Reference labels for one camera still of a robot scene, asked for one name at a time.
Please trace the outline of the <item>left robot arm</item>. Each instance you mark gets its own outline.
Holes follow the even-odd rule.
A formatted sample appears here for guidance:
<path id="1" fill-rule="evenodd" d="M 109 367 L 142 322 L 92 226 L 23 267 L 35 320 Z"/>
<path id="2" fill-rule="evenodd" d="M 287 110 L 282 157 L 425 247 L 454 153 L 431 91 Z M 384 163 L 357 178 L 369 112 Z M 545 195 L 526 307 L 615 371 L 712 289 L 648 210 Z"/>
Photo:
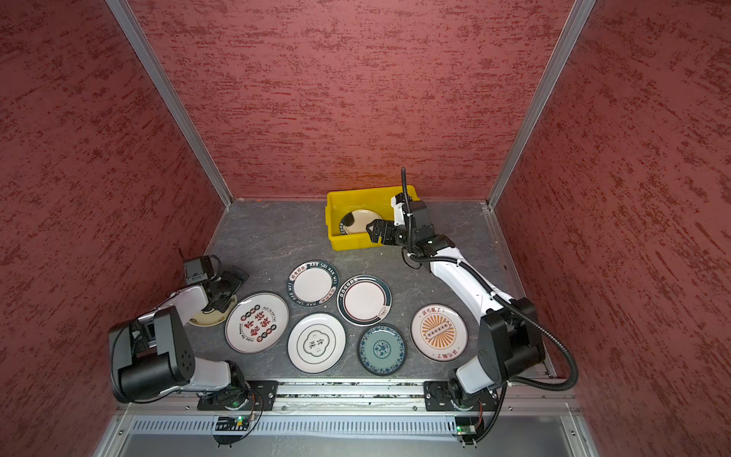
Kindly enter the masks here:
<path id="1" fill-rule="evenodd" d="M 186 287 L 156 308 L 110 329 L 112 394 L 123 404 L 151 404 L 177 392 L 199 397 L 200 411 L 236 411 L 251 404 L 254 392 L 230 361 L 194 354 L 186 325 L 198 314 L 225 313 L 249 279 L 217 256 L 184 263 Z"/>

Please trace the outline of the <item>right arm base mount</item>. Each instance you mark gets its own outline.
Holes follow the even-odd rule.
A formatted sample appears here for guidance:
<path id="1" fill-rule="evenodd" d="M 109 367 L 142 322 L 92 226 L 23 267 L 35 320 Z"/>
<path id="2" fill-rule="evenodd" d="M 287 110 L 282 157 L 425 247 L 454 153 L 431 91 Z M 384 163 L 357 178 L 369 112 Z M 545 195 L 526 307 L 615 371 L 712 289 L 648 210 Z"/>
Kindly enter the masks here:
<path id="1" fill-rule="evenodd" d="M 498 405 L 498 394 L 484 388 L 465 393 L 456 380 L 426 381 L 423 383 L 426 410 L 429 412 L 493 412 Z"/>

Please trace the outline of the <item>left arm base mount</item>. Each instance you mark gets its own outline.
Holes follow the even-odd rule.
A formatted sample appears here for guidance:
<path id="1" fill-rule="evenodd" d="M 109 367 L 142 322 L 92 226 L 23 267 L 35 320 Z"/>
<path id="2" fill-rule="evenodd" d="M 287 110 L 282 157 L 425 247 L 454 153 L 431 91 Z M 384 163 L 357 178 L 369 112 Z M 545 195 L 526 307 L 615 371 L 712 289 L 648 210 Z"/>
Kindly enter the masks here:
<path id="1" fill-rule="evenodd" d="M 198 411 L 271 411 L 279 383 L 272 380 L 249 380 L 243 386 L 234 384 L 218 392 L 199 397 Z"/>

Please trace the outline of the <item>cream plate black blotches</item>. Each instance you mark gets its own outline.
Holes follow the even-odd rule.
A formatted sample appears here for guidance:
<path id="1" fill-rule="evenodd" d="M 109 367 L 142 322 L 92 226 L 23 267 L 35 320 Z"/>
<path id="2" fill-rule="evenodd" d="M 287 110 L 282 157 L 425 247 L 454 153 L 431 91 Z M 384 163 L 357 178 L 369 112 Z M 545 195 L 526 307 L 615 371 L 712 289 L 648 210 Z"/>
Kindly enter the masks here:
<path id="1" fill-rule="evenodd" d="M 370 209 L 355 209 L 342 217 L 339 223 L 340 234 L 350 235 L 367 232 L 367 225 L 382 216 Z"/>

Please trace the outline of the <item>green rim HAO WEI plate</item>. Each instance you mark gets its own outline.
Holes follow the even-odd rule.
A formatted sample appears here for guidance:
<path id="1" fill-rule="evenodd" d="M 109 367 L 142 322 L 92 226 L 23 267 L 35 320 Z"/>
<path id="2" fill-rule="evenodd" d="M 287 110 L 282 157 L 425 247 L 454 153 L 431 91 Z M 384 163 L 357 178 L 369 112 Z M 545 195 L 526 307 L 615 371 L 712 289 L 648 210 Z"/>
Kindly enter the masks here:
<path id="1" fill-rule="evenodd" d="M 323 305 L 337 293 L 340 276 L 333 264 L 323 260 L 306 261 L 287 278 L 289 298 L 302 307 Z"/>

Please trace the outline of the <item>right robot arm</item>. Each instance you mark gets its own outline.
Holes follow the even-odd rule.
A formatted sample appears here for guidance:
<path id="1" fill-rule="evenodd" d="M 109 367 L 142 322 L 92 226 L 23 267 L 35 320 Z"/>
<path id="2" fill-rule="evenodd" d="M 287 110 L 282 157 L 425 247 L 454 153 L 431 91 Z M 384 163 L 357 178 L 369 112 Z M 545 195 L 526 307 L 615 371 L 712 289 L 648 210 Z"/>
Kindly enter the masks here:
<path id="1" fill-rule="evenodd" d="M 403 192 L 391 198 L 394 217 L 367 224 L 374 243 L 399 246 L 409 258 L 428 265 L 475 316 L 479 324 L 477 354 L 456 369 L 448 388 L 454 400 L 466 400 L 483 390 L 496 390 L 510 379 L 544 362 L 542 333 L 530 320 L 533 304 L 514 300 L 494 287 L 466 261 L 445 235 L 437 234 L 426 204 Z"/>

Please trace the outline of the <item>cream plate calligraphy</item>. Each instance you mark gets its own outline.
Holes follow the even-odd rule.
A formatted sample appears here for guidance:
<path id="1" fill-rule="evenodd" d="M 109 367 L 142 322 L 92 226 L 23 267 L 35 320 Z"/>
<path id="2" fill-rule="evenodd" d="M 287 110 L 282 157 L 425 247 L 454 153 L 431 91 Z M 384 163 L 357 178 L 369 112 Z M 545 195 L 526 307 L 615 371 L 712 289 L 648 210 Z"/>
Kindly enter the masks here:
<path id="1" fill-rule="evenodd" d="M 218 326 L 227 321 L 228 316 L 230 315 L 232 309 L 236 304 L 237 296 L 232 295 L 232 297 L 230 297 L 230 300 L 228 301 L 226 309 L 223 312 L 219 312 L 219 310 L 212 310 L 211 312 L 198 312 L 192 318 L 190 318 L 190 320 L 188 320 L 188 323 L 190 325 L 200 328 Z"/>

